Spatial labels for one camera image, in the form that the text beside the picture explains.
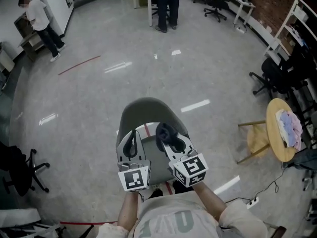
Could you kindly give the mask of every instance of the jeans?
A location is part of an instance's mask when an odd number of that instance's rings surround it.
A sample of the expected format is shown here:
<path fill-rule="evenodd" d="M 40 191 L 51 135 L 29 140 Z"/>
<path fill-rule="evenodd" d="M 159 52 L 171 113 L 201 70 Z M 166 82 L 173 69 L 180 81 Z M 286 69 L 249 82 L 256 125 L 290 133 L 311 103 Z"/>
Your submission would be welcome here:
<path fill-rule="evenodd" d="M 65 44 L 58 34 L 51 28 L 50 25 L 48 25 L 44 30 L 36 32 L 40 36 L 44 45 L 51 51 L 53 57 L 56 57 L 58 55 L 57 48 L 60 49 Z"/>
<path fill-rule="evenodd" d="M 292 160 L 284 162 L 283 165 L 292 163 L 294 163 L 294 167 L 297 169 L 317 171 L 317 149 L 304 149 L 295 154 Z"/>
<path fill-rule="evenodd" d="M 173 182 L 173 188 L 175 189 L 175 194 L 181 194 L 181 193 L 194 190 L 192 187 L 186 188 L 183 184 L 181 184 L 180 181 L 177 181 L 177 180 Z M 161 191 L 160 189 L 157 189 L 152 193 L 152 195 L 149 198 L 154 198 L 159 196 L 163 196 L 163 191 Z"/>
<path fill-rule="evenodd" d="M 177 26 L 179 0 L 158 0 L 158 27 L 167 30 L 166 11 L 169 7 L 169 24 Z"/>

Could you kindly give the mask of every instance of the power strip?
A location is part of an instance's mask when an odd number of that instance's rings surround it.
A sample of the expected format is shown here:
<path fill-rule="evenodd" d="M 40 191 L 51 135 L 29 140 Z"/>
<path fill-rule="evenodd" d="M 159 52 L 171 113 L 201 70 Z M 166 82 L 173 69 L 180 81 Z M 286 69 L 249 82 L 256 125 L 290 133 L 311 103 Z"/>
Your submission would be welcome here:
<path fill-rule="evenodd" d="M 247 209 L 250 209 L 251 207 L 255 206 L 259 202 L 259 197 L 256 197 L 252 200 L 252 204 L 247 203 Z"/>

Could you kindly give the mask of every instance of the black pants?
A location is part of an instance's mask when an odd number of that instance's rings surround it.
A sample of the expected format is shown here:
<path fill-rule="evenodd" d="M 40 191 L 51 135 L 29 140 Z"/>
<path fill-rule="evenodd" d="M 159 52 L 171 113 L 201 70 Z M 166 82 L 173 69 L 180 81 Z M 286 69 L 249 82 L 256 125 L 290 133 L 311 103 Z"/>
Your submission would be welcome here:
<path fill-rule="evenodd" d="M 180 181 L 175 181 L 173 183 L 173 188 L 175 189 L 175 194 L 181 194 L 194 190 L 192 187 L 186 188 Z M 160 189 L 155 190 L 149 198 L 163 196 L 163 191 Z"/>
<path fill-rule="evenodd" d="M 169 23 L 177 26 L 179 0 L 158 0 L 158 27 L 167 30 L 166 10 L 169 7 Z"/>
<path fill-rule="evenodd" d="M 56 57 L 58 55 L 57 48 L 60 49 L 65 44 L 58 34 L 51 28 L 50 25 L 48 25 L 44 30 L 36 32 L 40 36 L 44 45 L 51 51 L 53 57 Z"/>

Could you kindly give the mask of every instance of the white sneaker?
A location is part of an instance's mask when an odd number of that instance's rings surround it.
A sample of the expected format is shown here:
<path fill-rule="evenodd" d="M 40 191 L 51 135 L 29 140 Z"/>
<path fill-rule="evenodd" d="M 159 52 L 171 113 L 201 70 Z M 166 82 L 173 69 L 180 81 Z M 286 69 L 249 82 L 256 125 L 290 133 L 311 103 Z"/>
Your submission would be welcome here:
<path fill-rule="evenodd" d="M 61 52 L 63 49 L 65 49 L 66 48 L 66 44 L 64 44 L 64 46 L 63 47 L 61 47 L 60 49 L 57 49 L 58 50 L 58 52 Z"/>
<path fill-rule="evenodd" d="M 58 55 L 57 55 L 56 57 L 54 57 L 54 58 L 52 58 L 52 59 L 51 59 L 51 62 L 56 61 L 57 59 L 59 59 L 59 58 L 60 58 L 60 56 L 61 56 L 61 54 L 60 54 L 60 53 L 58 53 Z"/>

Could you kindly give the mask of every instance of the gray chair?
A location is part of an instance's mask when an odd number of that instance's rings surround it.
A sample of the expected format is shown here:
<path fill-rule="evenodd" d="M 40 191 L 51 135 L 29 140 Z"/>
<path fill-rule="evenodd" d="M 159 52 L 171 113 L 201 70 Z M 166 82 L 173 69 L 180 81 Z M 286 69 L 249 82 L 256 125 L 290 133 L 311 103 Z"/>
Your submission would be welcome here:
<path fill-rule="evenodd" d="M 140 98 L 130 103 L 123 111 L 117 136 L 116 149 L 133 129 L 149 122 L 164 122 L 173 126 L 180 134 L 188 136 L 188 131 L 183 122 L 164 102 L 151 98 Z M 168 170 L 169 159 L 164 152 L 161 152 L 156 145 L 155 136 L 150 136 L 142 140 L 146 159 L 151 161 L 150 184 L 157 184 L 174 179 Z"/>

